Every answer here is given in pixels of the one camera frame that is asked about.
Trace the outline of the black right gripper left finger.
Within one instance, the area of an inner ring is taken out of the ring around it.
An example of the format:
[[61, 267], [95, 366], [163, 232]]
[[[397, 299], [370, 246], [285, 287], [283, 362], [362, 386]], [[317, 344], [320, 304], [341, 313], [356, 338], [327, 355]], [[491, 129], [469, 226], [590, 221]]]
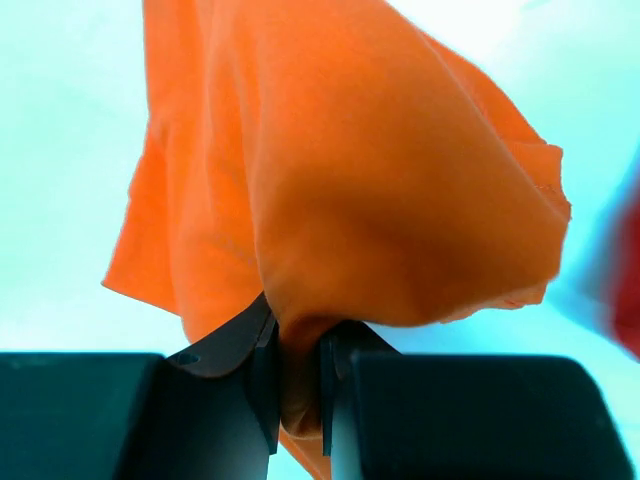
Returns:
[[263, 479], [278, 448], [264, 297], [184, 350], [5, 352], [5, 479]]

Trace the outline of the orange t-shirt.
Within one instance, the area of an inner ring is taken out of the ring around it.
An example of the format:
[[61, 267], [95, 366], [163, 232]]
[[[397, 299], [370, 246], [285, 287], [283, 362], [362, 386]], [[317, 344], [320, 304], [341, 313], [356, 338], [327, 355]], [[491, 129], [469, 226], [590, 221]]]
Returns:
[[384, 1], [147, 1], [143, 21], [146, 139], [103, 284], [191, 341], [264, 295], [283, 446], [327, 479], [320, 337], [541, 302], [562, 152]]

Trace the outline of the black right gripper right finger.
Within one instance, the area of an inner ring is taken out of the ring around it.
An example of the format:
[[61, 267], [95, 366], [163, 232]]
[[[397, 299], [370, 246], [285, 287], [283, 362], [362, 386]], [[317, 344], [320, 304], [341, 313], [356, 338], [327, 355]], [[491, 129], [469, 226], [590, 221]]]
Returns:
[[336, 479], [600, 479], [623, 444], [576, 361], [403, 354], [348, 321], [319, 345], [323, 452]]

